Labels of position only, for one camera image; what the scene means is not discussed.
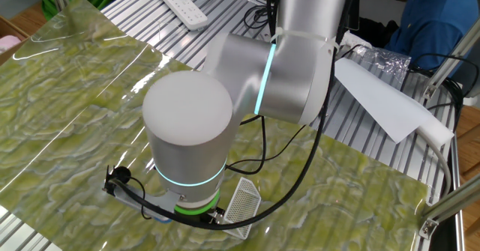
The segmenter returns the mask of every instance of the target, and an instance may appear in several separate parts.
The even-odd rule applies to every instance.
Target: green marbled mat
[[[73,0],[0,67],[0,204],[63,250],[410,250],[427,187],[327,136],[296,194],[246,241],[144,220],[102,192],[107,165],[129,166],[147,192],[164,192],[140,107],[154,81],[189,69]],[[299,128],[266,127],[268,157]],[[291,187],[314,136],[305,128],[248,177],[260,211]],[[258,158],[261,139],[259,121],[240,127],[228,163]],[[221,207],[239,177],[226,172]]]

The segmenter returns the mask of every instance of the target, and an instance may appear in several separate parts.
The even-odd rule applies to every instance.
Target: metal slatted table
[[[137,40],[151,44],[162,53],[188,66],[201,70],[210,40],[219,33],[233,33],[258,40],[269,40],[267,28],[248,29],[242,19],[245,12],[258,0],[193,0],[208,17],[208,26],[202,31],[188,31],[174,13],[161,0],[116,0],[102,10],[122,31]],[[351,56],[361,66],[397,89],[401,83],[391,74],[384,73],[376,65],[369,64],[359,55]],[[408,76],[403,92],[417,101],[422,98],[426,82],[422,76]],[[445,89],[437,91],[426,106],[449,102]],[[432,113],[448,128],[453,129],[455,110],[440,107]],[[429,202],[439,199],[443,184],[443,172],[437,165],[437,158],[425,141],[411,134],[395,144],[383,129],[362,108],[353,96],[339,82],[335,82],[325,124],[326,135],[347,144],[400,172],[417,179],[430,187]],[[448,158],[451,148],[453,187],[460,185],[456,140],[442,149]],[[461,213],[455,217],[457,250],[464,250],[464,236]],[[418,250],[428,250],[430,243],[418,239]],[[13,214],[0,208],[0,251],[4,250],[59,250]]]

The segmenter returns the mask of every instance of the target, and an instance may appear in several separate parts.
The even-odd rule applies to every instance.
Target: green led ring
[[[178,211],[180,214],[184,215],[198,215],[198,214],[203,214],[206,211],[208,211],[210,208],[212,208],[217,202],[218,199],[220,198],[220,190],[218,190],[217,195],[212,199],[210,203],[205,205],[204,207],[196,210],[186,210],[184,208],[181,208],[180,206],[176,205],[175,206],[175,211]]]

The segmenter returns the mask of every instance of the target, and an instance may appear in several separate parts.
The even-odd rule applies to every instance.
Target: power strip
[[[207,26],[207,16],[191,0],[163,0],[188,29]]]

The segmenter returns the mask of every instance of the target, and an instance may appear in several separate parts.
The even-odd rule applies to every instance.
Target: black cable
[[[250,16],[250,14],[253,12],[253,20],[252,22],[248,23],[247,22],[247,18],[248,16]],[[260,29],[260,28],[263,28],[265,27],[265,25],[267,25],[267,23],[269,23],[269,20],[268,19],[264,19],[264,20],[259,20],[260,18],[266,16],[267,14],[267,8],[266,6],[263,6],[263,5],[256,5],[256,6],[253,6],[251,8],[249,8],[247,10],[247,12],[245,12],[245,15],[243,16],[243,23],[245,24],[245,26],[247,26],[247,28],[249,29]]]
[[[332,64],[331,64],[331,70],[335,71],[335,57],[332,59]],[[260,214],[257,214],[255,217],[251,217],[247,220],[243,220],[240,222],[236,223],[231,223],[231,224],[223,224],[223,225],[217,225],[217,224],[208,224],[208,223],[201,223],[201,222],[196,222],[193,221],[189,218],[179,216],[173,213],[170,213],[169,211],[165,211],[164,209],[158,207],[157,205],[153,205],[150,202],[147,202],[145,199],[140,198],[135,192],[131,191],[128,189],[127,186],[125,186],[121,181],[117,179],[112,179],[110,180],[113,184],[115,184],[117,187],[120,187],[128,196],[130,196],[135,202],[139,203],[140,205],[145,206],[151,211],[154,211],[155,213],[158,213],[166,218],[170,218],[171,220],[174,220],[179,223],[183,223],[188,226],[193,226],[196,228],[200,229],[211,229],[211,230],[225,230],[225,229],[237,229],[241,228],[242,226],[248,226],[252,223],[255,223],[257,221],[260,221],[261,219],[267,217],[269,214],[273,213],[275,210],[277,210],[279,207],[281,207],[285,202],[287,202],[292,195],[295,193],[295,191],[299,188],[300,184],[302,183],[303,179],[305,178],[305,175],[307,174],[308,169],[310,168],[310,165],[312,164],[312,161],[314,160],[315,153],[317,152],[318,145],[320,143],[320,137],[322,136],[322,130],[323,127],[325,126],[325,120],[326,120],[326,112],[328,110],[328,105],[329,105],[329,98],[330,98],[330,90],[332,89],[332,82],[334,78],[334,72],[331,72],[330,74],[330,80],[328,84],[328,91],[327,95],[325,97],[325,101],[323,103],[323,107],[320,110],[320,124],[318,131],[316,132],[315,140],[313,141],[313,146],[310,151],[310,154],[307,158],[307,162],[305,162],[305,165],[300,172],[300,175],[297,177],[297,180],[295,183],[292,185],[290,190],[283,196],[282,199],[280,199],[278,202],[273,204],[270,208],[266,209]]]
[[[237,169],[237,168],[234,168],[232,166],[225,166],[225,169],[229,169],[231,171],[238,172],[238,173],[241,173],[243,175],[255,175],[255,174],[259,173],[263,168],[263,164],[265,164],[266,155],[267,155],[267,135],[266,135],[266,129],[265,129],[265,117],[263,117],[263,116],[262,116],[262,140],[263,140],[262,159],[260,160],[260,166],[258,166],[258,168],[256,168],[256,170],[254,170],[252,172],[246,172],[244,170]]]
[[[353,52],[354,49],[356,49],[356,48],[358,48],[358,47],[360,47],[360,46],[363,46],[363,45],[361,45],[361,44],[356,44],[355,46],[352,47],[352,49],[347,50],[347,51],[342,55],[342,57],[340,57],[340,58],[345,57],[347,54]]]
[[[251,123],[251,122],[257,120],[257,119],[260,118],[260,117],[262,117],[262,116],[260,116],[260,115],[254,116],[254,117],[249,118],[249,119],[247,119],[247,120],[245,120],[245,121],[242,121],[242,122],[240,123],[240,125],[244,125],[244,124]]]
[[[477,81],[479,80],[479,76],[480,76],[480,68],[477,64],[473,63],[472,61],[468,60],[468,59],[465,59],[465,58],[462,58],[462,57],[457,57],[457,56],[453,56],[453,55],[443,55],[443,54],[439,54],[439,53],[425,53],[423,55],[420,55],[414,62],[412,62],[412,66],[413,67],[418,67],[417,63],[418,61],[421,59],[421,58],[424,58],[425,56],[436,56],[436,57],[443,57],[443,58],[450,58],[450,59],[455,59],[455,60],[459,60],[459,61],[464,61],[468,64],[471,64],[474,68],[475,68],[475,79],[473,79],[473,82],[471,84],[471,86],[469,87],[469,89],[465,92],[465,94],[463,95],[463,97],[466,97],[473,89],[473,87],[475,87]]]
[[[283,149],[281,151],[278,152],[278,154],[274,155],[273,157],[269,157],[267,159],[265,159],[265,161],[270,161],[270,160],[273,160],[277,157],[279,157],[286,149],[287,147],[293,142],[293,140],[295,139],[295,137],[297,137],[297,135],[300,133],[300,131],[302,131],[306,126],[302,126],[300,127],[300,129],[297,130],[297,132],[295,133],[295,135],[293,135],[293,137],[285,144],[285,146],[283,147]],[[231,163],[229,165],[226,165],[225,168],[226,169],[229,169],[229,167],[231,166],[234,166],[238,163],[243,163],[243,162],[250,162],[250,161],[262,161],[261,159],[246,159],[246,160],[239,160],[239,161],[235,161],[234,163]]]
[[[140,185],[140,187],[142,188],[142,191],[143,191],[143,199],[145,199],[145,194],[146,194],[146,192],[145,192],[145,187],[143,187],[142,182],[140,182],[140,181],[139,181],[137,178],[135,178],[135,177],[131,177],[131,176],[127,176],[127,175],[124,175],[123,177],[128,177],[128,178],[130,178],[131,180],[136,181],[136,182]],[[143,205],[142,205],[142,207],[140,208],[140,213],[142,214],[142,217],[143,217],[144,219],[146,219],[146,220],[150,220],[150,219],[151,219],[151,217],[146,217],[145,214],[143,213]]]
[[[440,55],[440,54],[436,54],[436,53],[425,53],[424,55],[420,55],[414,62],[412,62],[410,64],[407,76],[410,73],[418,73],[418,74],[421,74],[421,75],[426,76],[428,78],[431,78],[434,75],[434,72],[436,71],[436,69],[438,69],[438,67],[435,67],[431,70],[424,70],[424,69],[422,69],[422,68],[420,68],[416,65],[416,63],[418,62],[418,60],[420,58],[428,56],[428,55],[445,57],[445,58],[454,58],[454,59],[463,61],[462,58],[458,58],[458,57],[452,56],[452,55]],[[477,79],[478,79],[478,76],[475,76],[475,80],[474,80],[472,86],[474,86],[474,84],[476,84]],[[455,82],[454,80],[450,79],[450,78],[446,78],[442,82],[442,86],[450,93],[452,105],[454,105],[454,108],[455,108],[455,120],[454,120],[454,131],[455,131],[457,129],[458,122],[460,120],[461,110],[464,107],[465,94],[463,93],[462,88],[459,86],[459,84],[457,82]]]
[[[451,105],[454,105],[454,104],[455,104],[455,102],[450,102],[450,103],[445,103],[445,104],[438,104],[438,105],[435,105],[435,106],[431,106],[430,108],[428,108],[428,110],[440,108],[440,107],[443,107],[443,106],[451,106]]]

